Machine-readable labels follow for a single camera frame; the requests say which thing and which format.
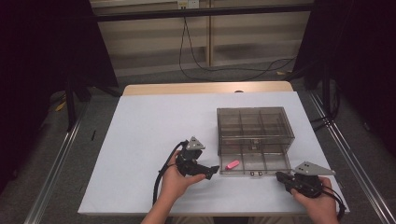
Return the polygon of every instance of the black cable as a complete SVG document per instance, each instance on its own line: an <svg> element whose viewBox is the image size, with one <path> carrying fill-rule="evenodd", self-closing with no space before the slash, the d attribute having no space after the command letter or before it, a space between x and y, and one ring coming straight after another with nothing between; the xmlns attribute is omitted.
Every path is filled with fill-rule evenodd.
<svg viewBox="0 0 396 224"><path fill-rule="evenodd" d="M332 121L335 120L335 118L338 115L340 104L341 104L341 95L340 95L339 87L338 87L338 85L336 85L335 86L335 92L334 92L334 95L332 97L332 108L333 108L333 110L330 113L330 115L327 115L327 116L322 117L322 118L310 120L311 123L317 122L317 121L320 121L320 120L324 121L324 123L322 123L318 127L314 128L314 132L316 132L317 130L323 128L324 126L330 124Z"/></svg>
<svg viewBox="0 0 396 224"><path fill-rule="evenodd" d="M172 156L175 154L175 151L177 150L177 148L180 146L184 146L186 144L188 144L187 140L177 144L177 146L175 146L175 148L172 150L171 154L169 155L168 159L166 160L165 164L163 165L163 168L158 172L157 179L155 180L155 184L154 184L153 195L152 195L152 204L153 205L155 204L155 202L157 202L158 187L160 185L161 179L163 178L163 174L165 174L166 170L169 167L169 165L168 165L169 161L171 160Z"/></svg>
<svg viewBox="0 0 396 224"><path fill-rule="evenodd" d="M183 73L183 75L186 76L186 77L188 77L188 78L191 78L191 79L197 79L197 80L205 80L205 81L217 82L217 80L213 80L213 79L210 79L210 78L191 77L191 76L187 75L187 74L185 73L185 71L183 70L183 68L181 67L181 51L182 51L182 49L183 49L184 34L186 33L186 31L187 31L187 36L188 36L189 42L190 42L190 50L191 50L192 58L194 59L194 62L198 65L199 68L201 68L201 69L203 69L203 70L205 70L205 71L207 71L207 72L218 72L218 71L227 71L227 70L242 70L242 71L259 71L259 72L261 72L261 73L259 73L258 75L254 76L254 77L249 77L249 78L242 79L242 80L239 80L239 81L251 80L251 79L253 79L253 78L256 78L256 77L259 77L259 76L265 74L266 72L278 70L278 69L280 69L280 68L285 67L286 65L288 65L289 63L291 63L294 59L296 59L296 57L291 58L291 59L279 59L279 60L276 60L276 61L271 62L270 65L269 65L266 69L235 68L235 67L234 67L234 68L218 68L218 69L208 69L208 68L204 68L204 67L202 67L200 64L198 64L198 62L197 62L197 60L196 60L196 58L195 58L195 54L194 54L193 49L192 49L192 43L191 43L191 36L190 36L189 26L188 26L188 24L187 24L186 18L184 18L183 35L182 35L182 37L181 37L181 46L180 46L179 57L178 57L178 65L179 65L180 71ZM277 63L277 62L280 62L280 61L288 61L288 62L286 62L285 64L283 64L282 66L280 66L280 67L278 67L278 68L270 69L271 66L272 66L274 63Z"/></svg>

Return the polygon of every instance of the gray floor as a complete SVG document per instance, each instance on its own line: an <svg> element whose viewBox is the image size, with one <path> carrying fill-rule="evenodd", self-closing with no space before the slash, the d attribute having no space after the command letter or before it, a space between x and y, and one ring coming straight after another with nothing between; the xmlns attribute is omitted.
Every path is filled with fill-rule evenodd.
<svg viewBox="0 0 396 224"><path fill-rule="evenodd" d="M250 64L248 67L258 68L265 67L265 65L267 64ZM189 70L186 73L190 76L221 81L237 81L258 74L246 71L211 73L199 69ZM279 80L281 78L275 72L271 72L254 80ZM119 78L119 91L128 84L195 81L197 80L187 78L180 72L121 77ZM314 107L310 93L304 90L302 83L300 79L291 82L301 98L308 117L316 119L319 113ZM77 213L118 103L118 98L97 89L91 89L91 92L92 99L82 117L78 134L67 155L40 223L139 223L141 220L141 217L86 217ZM67 128L67 116L65 109L55 112L55 106L49 109L49 115L40 130L35 149L22 167L19 178L9 182L0 196L0 223L23 223L45 182L59 148L62 146ZM78 102L78 108L82 107L83 104ZM384 149L380 139L374 133L366 131L363 126L364 120L344 97L342 97L340 111L335 122L349 143L350 150L356 155L364 171L386 200L390 211L395 213L396 195L393 190L396 187L396 180L390 176L396 173L396 159ZM329 130L322 128L316 134L330 166L337 172L337 180L342 186L343 194L351 211L344 217L342 223L381 223ZM301 221L310 223L306 217L302 217Z"/></svg>

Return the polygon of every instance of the metal rail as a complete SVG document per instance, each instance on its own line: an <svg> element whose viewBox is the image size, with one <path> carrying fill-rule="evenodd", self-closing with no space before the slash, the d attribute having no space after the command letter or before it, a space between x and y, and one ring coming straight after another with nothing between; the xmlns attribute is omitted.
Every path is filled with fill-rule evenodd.
<svg viewBox="0 0 396 224"><path fill-rule="evenodd" d="M202 16L301 12L301 11L313 11L313 10L326 10L337 6L338 6L337 4L318 5L312 3L312 4L276 5L276 6L263 6L263 7L208 7L208 8L183 9L183 10L176 9L176 10L101 14L101 15L82 16L82 17L45 18L45 20L51 22L136 21L136 20L151 20L151 19L202 17Z"/></svg>
<svg viewBox="0 0 396 224"><path fill-rule="evenodd" d="M321 102L320 97L313 92L310 92L310 97L319 114L324 118L326 116L326 113L323 109L323 103ZM335 122L328 119L325 121L327 123L326 126L330 134L332 135L332 138L334 139L336 145L343 154L346 163L348 164L352 173L355 175L356 179L361 185L362 190L366 194L368 200L376 211L378 217L381 219L382 223L396 223L396 219L390 212L389 206L387 205L386 201L384 200L378 189L375 187L370 177L364 171L363 167L359 163L358 159L356 158L355 154L347 143L347 140L341 134Z"/></svg>
<svg viewBox="0 0 396 224"><path fill-rule="evenodd" d="M27 218L24 221L24 224L38 224L40 223L41 218L44 215L44 211L47 207L48 202L50 201L50 196L55 188L56 181L62 171L62 167L64 166L64 161L67 158L67 154L70 151L70 148L76 138L78 133L78 128L81 123L81 118L85 114L88 108L88 102L84 104L79 113L78 120L76 121L75 125L73 126L72 130L67 133L66 137L64 138L64 142L59 150L59 153L53 163L49 174L47 176L46 181L44 182L43 187L40 190L37 198L35 199L35 203L33 204L32 208L29 211Z"/></svg>

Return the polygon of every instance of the white tabletop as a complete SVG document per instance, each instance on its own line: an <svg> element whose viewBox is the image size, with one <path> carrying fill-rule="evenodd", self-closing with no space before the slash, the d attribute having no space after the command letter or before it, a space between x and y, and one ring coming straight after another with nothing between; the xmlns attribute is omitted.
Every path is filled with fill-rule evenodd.
<svg viewBox="0 0 396 224"><path fill-rule="evenodd" d="M194 135L205 146L198 162L219 165L217 108L284 106L295 140L291 167L311 161L330 168L296 92L129 95L120 98L78 210L86 215L145 215L154 182L172 149ZM333 176L332 186L344 200ZM219 173L188 188L170 216L305 214L274 176Z"/></svg>

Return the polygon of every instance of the black stand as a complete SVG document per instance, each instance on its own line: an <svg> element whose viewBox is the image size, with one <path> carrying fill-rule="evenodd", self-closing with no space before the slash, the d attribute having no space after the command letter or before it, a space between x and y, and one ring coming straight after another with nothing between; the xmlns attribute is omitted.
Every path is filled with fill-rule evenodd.
<svg viewBox="0 0 396 224"><path fill-rule="evenodd" d="M76 107L74 102L74 93L81 102L89 102L91 100L91 93L88 91L87 87L93 86L97 89L104 91L114 97L121 97L121 93L113 91L108 87L101 87L93 80L85 77L75 77L73 75L67 76L67 81L65 85L66 92L66 103L67 103L67 115L69 117L69 125L67 131L70 132L77 121Z"/></svg>

